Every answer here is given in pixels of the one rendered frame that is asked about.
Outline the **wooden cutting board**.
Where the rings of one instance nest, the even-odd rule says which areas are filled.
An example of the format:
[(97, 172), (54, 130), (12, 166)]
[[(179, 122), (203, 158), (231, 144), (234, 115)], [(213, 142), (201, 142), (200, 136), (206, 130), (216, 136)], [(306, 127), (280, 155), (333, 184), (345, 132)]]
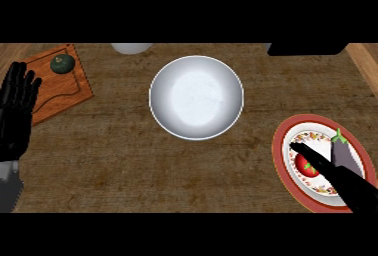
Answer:
[[(72, 55), (76, 60), (74, 69), (67, 74), (57, 74), (51, 69), (51, 61), (60, 54)], [(39, 125), (89, 100), (94, 97), (94, 90), (73, 44), (60, 45), (27, 58), (24, 62), (43, 80), (33, 110), (33, 125)]]

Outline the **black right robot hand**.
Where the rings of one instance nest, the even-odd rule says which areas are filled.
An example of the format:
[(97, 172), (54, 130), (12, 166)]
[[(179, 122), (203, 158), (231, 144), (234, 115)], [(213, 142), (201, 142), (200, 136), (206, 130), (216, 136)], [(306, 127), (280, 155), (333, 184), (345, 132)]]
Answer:
[(290, 147), (302, 154), (311, 165), (324, 175), (354, 213), (378, 214), (378, 189), (345, 166), (336, 166), (305, 144), (292, 143)]

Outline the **purple eggplant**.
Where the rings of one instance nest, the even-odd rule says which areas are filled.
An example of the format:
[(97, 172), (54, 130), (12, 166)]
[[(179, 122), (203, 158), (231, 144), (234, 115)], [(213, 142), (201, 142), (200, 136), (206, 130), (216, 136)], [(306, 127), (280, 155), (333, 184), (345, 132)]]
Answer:
[(351, 143), (342, 133), (342, 129), (337, 129), (337, 135), (331, 138), (331, 163), (336, 166), (345, 166), (359, 176), (364, 176), (364, 170), (354, 158)]

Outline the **red rimmed patterned plate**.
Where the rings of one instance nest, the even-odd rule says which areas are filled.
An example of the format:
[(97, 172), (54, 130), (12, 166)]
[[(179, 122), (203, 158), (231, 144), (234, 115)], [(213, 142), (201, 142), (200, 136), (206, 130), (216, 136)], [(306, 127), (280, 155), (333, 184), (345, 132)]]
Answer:
[(280, 125), (274, 141), (272, 155), (281, 181), (300, 204), (317, 213), (351, 213), (337, 191), (320, 174), (315, 178), (306, 177), (296, 168), (297, 152), (292, 149), (293, 142), (306, 143), (315, 151), (331, 159), (331, 138), (337, 129), (349, 140), (354, 158), (364, 170), (364, 178), (376, 184), (376, 167), (368, 152), (348, 129), (331, 119), (315, 114), (299, 114), (290, 117)]

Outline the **dark green squash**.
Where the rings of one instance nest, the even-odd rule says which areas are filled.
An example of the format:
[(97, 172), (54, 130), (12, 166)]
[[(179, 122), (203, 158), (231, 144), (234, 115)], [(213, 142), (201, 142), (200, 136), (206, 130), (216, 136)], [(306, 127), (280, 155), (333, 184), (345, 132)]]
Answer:
[(51, 69), (58, 74), (67, 74), (73, 71), (76, 59), (69, 54), (57, 55), (51, 60)]

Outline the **pale wooden strip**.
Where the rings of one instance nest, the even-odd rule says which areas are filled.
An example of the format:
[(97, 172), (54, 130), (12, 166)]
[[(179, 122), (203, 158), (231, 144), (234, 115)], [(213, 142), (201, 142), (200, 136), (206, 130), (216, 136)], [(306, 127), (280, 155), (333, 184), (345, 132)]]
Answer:
[(346, 50), (378, 98), (378, 43), (351, 43)]

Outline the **white round container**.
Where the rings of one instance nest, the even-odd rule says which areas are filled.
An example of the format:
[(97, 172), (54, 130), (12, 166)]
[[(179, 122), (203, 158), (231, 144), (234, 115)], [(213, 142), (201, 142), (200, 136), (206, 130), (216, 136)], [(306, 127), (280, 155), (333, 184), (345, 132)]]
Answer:
[(119, 53), (134, 55), (145, 52), (153, 43), (113, 43), (111, 46)]

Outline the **white bowl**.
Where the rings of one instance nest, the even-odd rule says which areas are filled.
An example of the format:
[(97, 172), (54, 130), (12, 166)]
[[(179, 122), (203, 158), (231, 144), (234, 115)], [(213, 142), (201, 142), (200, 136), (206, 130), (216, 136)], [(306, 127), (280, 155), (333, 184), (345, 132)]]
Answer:
[(204, 141), (222, 135), (244, 109), (244, 87), (232, 68), (209, 56), (185, 56), (159, 71), (150, 88), (151, 114), (176, 137)]

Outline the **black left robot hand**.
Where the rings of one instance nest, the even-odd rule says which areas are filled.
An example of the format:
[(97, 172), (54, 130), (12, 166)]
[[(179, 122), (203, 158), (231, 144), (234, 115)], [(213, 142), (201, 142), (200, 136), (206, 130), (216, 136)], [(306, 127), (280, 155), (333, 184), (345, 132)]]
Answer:
[(18, 160), (27, 151), (41, 85), (27, 63), (14, 62), (0, 87), (0, 162)]

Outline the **red tomato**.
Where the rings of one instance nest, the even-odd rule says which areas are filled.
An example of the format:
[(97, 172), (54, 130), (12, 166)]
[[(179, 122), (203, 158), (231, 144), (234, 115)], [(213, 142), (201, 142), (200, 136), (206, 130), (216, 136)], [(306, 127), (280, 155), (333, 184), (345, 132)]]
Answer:
[(299, 154), (294, 159), (296, 168), (299, 172), (309, 178), (315, 178), (320, 175), (320, 171), (312, 166), (311, 162), (306, 160), (305, 156)]

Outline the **black appliance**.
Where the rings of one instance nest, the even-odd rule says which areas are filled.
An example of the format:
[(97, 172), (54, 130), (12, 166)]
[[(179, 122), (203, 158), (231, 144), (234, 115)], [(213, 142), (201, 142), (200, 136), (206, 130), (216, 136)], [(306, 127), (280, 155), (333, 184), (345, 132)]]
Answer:
[(346, 46), (346, 43), (269, 43), (266, 49), (271, 56), (337, 55)]

